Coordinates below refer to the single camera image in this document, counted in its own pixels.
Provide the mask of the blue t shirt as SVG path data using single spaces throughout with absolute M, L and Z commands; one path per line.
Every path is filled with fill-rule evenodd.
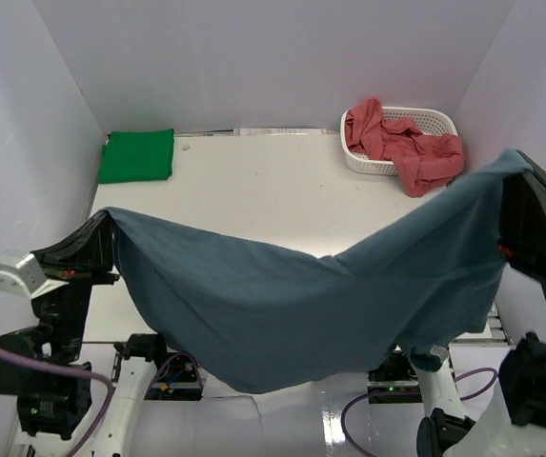
M 231 388 L 263 394 L 377 368 L 403 348 L 422 369 L 434 347 L 484 329 L 504 263 L 503 184 L 530 170 L 514 149 L 335 254 L 280 246 L 107 207 L 113 261 L 165 344 Z

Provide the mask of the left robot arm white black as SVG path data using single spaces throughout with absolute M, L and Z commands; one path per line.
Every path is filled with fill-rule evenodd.
M 0 336 L 0 394 L 16 398 L 20 427 L 42 455 L 128 455 L 152 381 L 169 368 L 156 334 L 114 343 L 110 377 L 77 361 L 93 288 L 120 278 L 114 235 L 102 211 L 48 248 L 0 255 L 0 291 L 26 298 L 38 319 Z

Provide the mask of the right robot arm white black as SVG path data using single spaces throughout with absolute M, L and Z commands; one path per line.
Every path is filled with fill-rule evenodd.
M 497 247 L 510 267 L 538 281 L 546 303 L 546 171 L 505 179 Z M 397 356 L 399 371 L 417 380 L 425 408 L 416 436 L 419 456 L 545 456 L 546 343 L 527 333 L 502 361 L 493 396 L 476 421 L 458 396 L 448 367 L 413 346 Z

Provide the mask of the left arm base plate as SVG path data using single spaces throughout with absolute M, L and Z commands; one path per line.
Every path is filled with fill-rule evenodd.
M 147 401 L 190 401 L 202 398 L 204 381 L 200 366 L 188 352 L 164 353 L 145 395 Z

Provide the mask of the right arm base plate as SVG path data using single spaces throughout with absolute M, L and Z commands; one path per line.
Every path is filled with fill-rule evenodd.
M 401 351 L 393 352 L 377 369 L 369 371 L 366 386 L 370 405 L 422 402 L 415 371 Z

